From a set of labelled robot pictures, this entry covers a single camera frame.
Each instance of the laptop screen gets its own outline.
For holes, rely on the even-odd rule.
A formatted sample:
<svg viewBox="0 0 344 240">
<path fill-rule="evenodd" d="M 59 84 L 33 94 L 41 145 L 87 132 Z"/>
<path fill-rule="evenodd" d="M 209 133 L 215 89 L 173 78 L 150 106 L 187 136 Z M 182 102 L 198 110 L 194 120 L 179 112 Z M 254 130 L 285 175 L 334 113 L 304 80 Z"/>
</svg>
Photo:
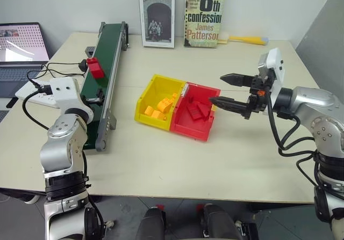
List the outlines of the laptop screen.
<svg viewBox="0 0 344 240">
<path fill-rule="evenodd" d="M 0 65 L 49 61 L 38 23 L 0 24 Z"/>
</svg>

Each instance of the yellow brush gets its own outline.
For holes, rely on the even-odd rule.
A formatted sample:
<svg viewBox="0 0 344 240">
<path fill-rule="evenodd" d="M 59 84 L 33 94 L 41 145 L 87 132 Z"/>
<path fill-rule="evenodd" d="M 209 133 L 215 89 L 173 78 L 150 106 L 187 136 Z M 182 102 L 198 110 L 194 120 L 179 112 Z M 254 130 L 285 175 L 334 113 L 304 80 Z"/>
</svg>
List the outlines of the yellow brush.
<svg viewBox="0 0 344 240">
<path fill-rule="evenodd" d="M 228 34 L 226 33 L 220 33 L 219 40 L 217 41 L 217 43 L 227 44 L 229 40 L 257 44 L 257 45 L 266 45 L 269 42 L 268 38 L 263 38 L 263 37 L 234 37 L 234 36 L 229 37 Z"/>
</svg>

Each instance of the green conveyor belt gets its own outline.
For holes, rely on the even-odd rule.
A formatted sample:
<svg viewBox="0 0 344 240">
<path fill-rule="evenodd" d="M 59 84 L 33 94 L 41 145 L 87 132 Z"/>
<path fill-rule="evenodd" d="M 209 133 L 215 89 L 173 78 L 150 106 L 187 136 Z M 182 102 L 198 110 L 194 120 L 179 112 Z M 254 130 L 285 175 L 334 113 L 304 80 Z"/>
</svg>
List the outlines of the green conveyor belt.
<svg viewBox="0 0 344 240">
<path fill-rule="evenodd" d="M 105 77 L 101 79 L 94 79 L 89 72 L 85 78 L 85 82 L 81 91 L 86 99 L 96 98 L 98 89 L 102 89 L 105 96 L 108 93 L 108 82 L 113 67 L 114 56 L 117 50 L 117 44 L 120 40 L 121 24 L 106 24 L 103 27 L 98 44 L 96 46 L 94 57 L 96 57 L 104 70 Z M 92 105 L 94 108 L 94 118 L 87 126 L 88 139 L 84 145 L 84 149 L 95 149 L 95 142 L 97 138 L 99 121 L 102 115 L 102 106 Z"/>
</svg>

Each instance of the laptop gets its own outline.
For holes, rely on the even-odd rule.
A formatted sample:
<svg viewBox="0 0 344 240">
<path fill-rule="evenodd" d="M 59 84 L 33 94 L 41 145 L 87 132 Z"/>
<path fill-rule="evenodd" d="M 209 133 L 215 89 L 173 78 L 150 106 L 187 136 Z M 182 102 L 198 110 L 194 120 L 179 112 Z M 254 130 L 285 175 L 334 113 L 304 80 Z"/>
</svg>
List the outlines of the laptop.
<svg viewBox="0 0 344 240">
<path fill-rule="evenodd" d="M 14 97 L 28 81 L 27 72 L 48 61 L 39 23 L 0 24 L 0 98 Z"/>
</svg>

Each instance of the book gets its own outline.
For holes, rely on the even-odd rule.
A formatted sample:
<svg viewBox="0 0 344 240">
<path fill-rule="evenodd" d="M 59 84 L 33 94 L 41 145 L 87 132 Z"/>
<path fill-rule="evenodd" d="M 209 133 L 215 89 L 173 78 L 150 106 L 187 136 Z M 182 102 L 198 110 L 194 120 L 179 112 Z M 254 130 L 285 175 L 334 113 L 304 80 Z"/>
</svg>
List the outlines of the book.
<svg viewBox="0 0 344 240">
<path fill-rule="evenodd" d="M 186 0 L 184 46 L 216 47 L 224 0 Z"/>
<path fill-rule="evenodd" d="M 174 48 L 175 0 L 139 0 L 142 45 Z"/>
</svg>

